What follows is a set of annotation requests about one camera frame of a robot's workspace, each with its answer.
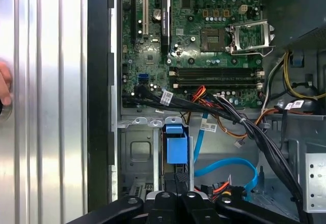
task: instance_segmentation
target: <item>ram slot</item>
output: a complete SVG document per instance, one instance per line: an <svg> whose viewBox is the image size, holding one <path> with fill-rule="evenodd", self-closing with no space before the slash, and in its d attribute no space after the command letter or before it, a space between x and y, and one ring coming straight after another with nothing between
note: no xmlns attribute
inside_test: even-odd
<svg viewBox="0 0 326 224"><path fill-rule="evenodd" d="M130 0L130 38L131 43L135 45L136 43L136 36L137 36L137 9L136 9L136 0Z"/></svg>
<svg viewBox="0 0 326 224"><path fill-rule="evenodd" d="M173 83L173 88L192 88L204 85L208 88L256 88L257 82L255 80L176 80Z"/></svg>
<svg viewBox="0 0 326 224"><path fill-rule="evenodd" d="M148 29L149 29L149 7L148 3L149 0L143 0L143 35L148 35Z"/></svg>
<svg viewBox="0 0 326 224"><path fill-rule="evenodd" d="M169 75L182 78L202 77L255 77L255 69L242 68L171 68Z"/></svg>

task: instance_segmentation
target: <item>green circuit board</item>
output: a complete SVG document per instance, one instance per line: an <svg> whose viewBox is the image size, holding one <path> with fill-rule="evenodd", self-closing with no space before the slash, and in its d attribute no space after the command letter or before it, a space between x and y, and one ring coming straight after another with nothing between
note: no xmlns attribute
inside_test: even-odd
<svg viewBox="0 0 326 224"><path fill-rule="evenodd" d="M261 56L227 53L225 47L231 40L225 28L261 19L261 0L170 1L169 47L165 52L162 50L162 0L123 0L122 95L133 95L135 86L142 83L158 95L167 89L175 96L187 98L200 81L206 80L209 92L236 101L236 107L260 107L255 86L235 86L238 77L228 77L237 74L236 68L239 76L247 75L250 79L256 70L262 69ZM243 5L248 10L240 13ZM260 27L242 30L240 42L243 46L259 44ZM179 69L185 69L183 72L191 69L193 77L198 76L187 80L186 85L176 84L179 77L174 79L172 74ZM147 75L148 80L142 82L140 75ZM233 79L233 85L219 87L214 83L223 79Z"/></svg>

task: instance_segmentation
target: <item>motherboard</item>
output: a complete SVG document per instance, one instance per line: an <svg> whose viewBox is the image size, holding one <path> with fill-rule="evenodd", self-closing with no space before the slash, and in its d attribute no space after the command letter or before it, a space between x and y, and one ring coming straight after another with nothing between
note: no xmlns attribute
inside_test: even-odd
<svg viewBox="0 0 326 224"><path fill-rule="evenodd" d="M230 52L233 25L260 19L261 0L123 0L122 96L143 84L189 99L204 85L237 108L260 107L262 56ZM238 47L262 41L260 25L238 31Z"/></svg>

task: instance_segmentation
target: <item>cable label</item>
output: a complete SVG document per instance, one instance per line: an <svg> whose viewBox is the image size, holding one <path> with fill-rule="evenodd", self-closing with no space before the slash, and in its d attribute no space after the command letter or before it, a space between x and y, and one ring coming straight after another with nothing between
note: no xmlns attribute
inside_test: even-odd
<svg viewBox="0 0 326 224"><path fill-rule="evenodd" d="M211 124L207 123L207 120L202 119L202 124L200 125L200 129L203 131L211 131L211 132L216 132L216 129L218 127L217 124Z"/></svg>
<svg viewBox="0 0 326 224"><path fill-rule="evenodd" d="M159 103L169 106L170 102L172 100L172 97L173 97L173 93L171 93L167 90L164 90L163 95L161 97L161 101Z"/></svg>
<svg viewBox="0 0 326 224"><path fill-rule="evenodd" d="M296 101L296 102L293 103L293 105L291 106L291 108L301 108L304 103L305 102L303 100L298 100L298 101Z"/></svg>
<svg viewBox="0 0 326 224"><path fill-rule="evenodd" d="M292 108L293 103L288 103L287 106L285 107L285 110L289 110Z"/></svg>

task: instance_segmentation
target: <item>white label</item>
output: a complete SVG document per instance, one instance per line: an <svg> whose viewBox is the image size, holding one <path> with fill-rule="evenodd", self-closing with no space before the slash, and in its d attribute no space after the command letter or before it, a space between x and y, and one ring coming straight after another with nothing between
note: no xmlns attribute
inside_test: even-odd
<svg viewBox="0 0 326 224"><path fill-rule="evenodd" d="M239 141L236 141L236 142L234 143L234 145L235 145L238 149L241 148L244 144L245 144L245 143L244 143L243 140L239 140Z"/></svg>
<svg viewBox="0 0 326 224"><path fill-rule="evenodd" d="M173 93L171 93L167 90L164 90L160 103L164 104L166 106L169 106L172 97L173 97Z"/></svg>
<svg viewBox="0 0 326 224"><path fill-rule="evenodd" d="M217 127L217 124L207 123L205 120L202 120L202 124L200 125L201 130L211 132L216 132Z"/></svg>
<svg viewBox="0 0 326 224"><path fill-rule="evenodd" d="M304 104L303 100L298 100L298 101L293 103L291 108L301 108L303 104Z"/></svg>
<svg viewBox="0 0 326 224"><path fill-rule="evenodd" d="M286 110L289 110L292 108L293 103L288 103L287 106L285 107Z"/></svg>
<svg viewBox="0 0 326 224"><path fill-rule="evenodd" d="M164 114L164 110L157 108L155 110L156 113Z"/></svg>

